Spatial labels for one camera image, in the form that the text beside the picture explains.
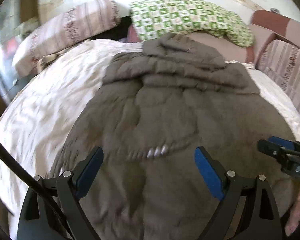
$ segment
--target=pillow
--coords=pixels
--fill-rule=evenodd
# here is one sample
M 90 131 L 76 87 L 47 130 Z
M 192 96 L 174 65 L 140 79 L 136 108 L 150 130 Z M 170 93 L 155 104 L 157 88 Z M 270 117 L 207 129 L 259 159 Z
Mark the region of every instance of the pillow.
M 203 43 L 205 45 L 215 48 L 226 61 L 238 61 L 241 63 L 254 62 L 253 46 L 241 48 L 236 46 L 226 38 L 216 38 L 203 31 L 189 33 L 186 36 L 194 41 Z
M 110 30 L 120 20 L 113 0 L 94 0 L 71 8 L 32 32 L 18 47 L 12 65 L 20 77 L 36 73 L 41 57 Z
M 253 34 L 238 14 L 203 0 L 144 0 L 130 4 L 131 20 L 142 41 L 167 33 L 187 34 L 198 30 L 249 47 Z
M 300 49 L 274 40 L 264 51 L 257 69 L 280 86 L 300 113 Z

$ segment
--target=blue gripper pad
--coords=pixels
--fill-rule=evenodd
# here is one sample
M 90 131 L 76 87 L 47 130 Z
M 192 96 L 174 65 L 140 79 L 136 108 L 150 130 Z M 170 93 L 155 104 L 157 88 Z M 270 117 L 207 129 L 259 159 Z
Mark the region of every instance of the blue gripper pad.
M 95 147 L 93 151 L 93 157 L 87 163 L 76 182 L 77 192 L 75 193 L 75 196 L 78 200 L 87 195 L 103 162 L 102 148 Z
M 284 139 L 281 139 L 281 138 L 276 137 L 276 136 L 269 137 L 268 141 L 271 142 L 271 143 L 275 143 L 279 146 L 283 146 L 288 150 L 294 150 L 294 144 L 291 141 L 284 140 Z
M 222 181 L 199 148 L 195 149 L 194 161 L 211 195 L 221 201 L 224 197 Z

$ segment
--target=black cable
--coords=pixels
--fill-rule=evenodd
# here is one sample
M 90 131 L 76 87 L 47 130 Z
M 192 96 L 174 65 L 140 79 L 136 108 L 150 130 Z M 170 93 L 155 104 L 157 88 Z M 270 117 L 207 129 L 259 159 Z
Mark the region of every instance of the black cable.
M 42 197 L 46 203 L 52 208 L 62 225 L 71 234 L 69 226 L 66 222 L 66 216 L 61 211 L 60 207 L 53 200 L 53 198 L 47 193 L 44 187 L 37 183 L 34 178 L 30 176 L 25 169 L 7 152 L 7 150 L 0 143 L 0 159 L 12 170 L 21 180 L 23 180 L 30 188 L 34 190 L 40 197 Z

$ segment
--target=white bed sheet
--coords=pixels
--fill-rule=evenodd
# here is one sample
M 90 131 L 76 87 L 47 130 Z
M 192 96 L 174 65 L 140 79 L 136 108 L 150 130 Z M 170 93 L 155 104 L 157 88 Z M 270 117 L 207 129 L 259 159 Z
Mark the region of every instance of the white bed sheet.
M 141 51 L 141 44 L 86 41 L 35 77 L 13 100 L 0 119 L 0 142 L 31 176 L 46 176 L 74 122 L 101 86 L 112 56 L 133 51 Z M 300 115 L 290 99 L 262 72 L 247 71 L 300 141 Z M 0 161 L 0 198 L 14 214 L 12 239 L 26 191 L 27 185 Z

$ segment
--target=pink striped pillow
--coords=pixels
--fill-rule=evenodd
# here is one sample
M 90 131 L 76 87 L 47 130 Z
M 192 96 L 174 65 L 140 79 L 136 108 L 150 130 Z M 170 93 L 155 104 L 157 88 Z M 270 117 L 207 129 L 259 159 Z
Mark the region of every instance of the pink striped pillow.
M 18 47 L 12 65 L 20 77 L 36 71 L 38 60 L 120 23 L 114 0 L 94 0 L 71 8 L 40 26 Z

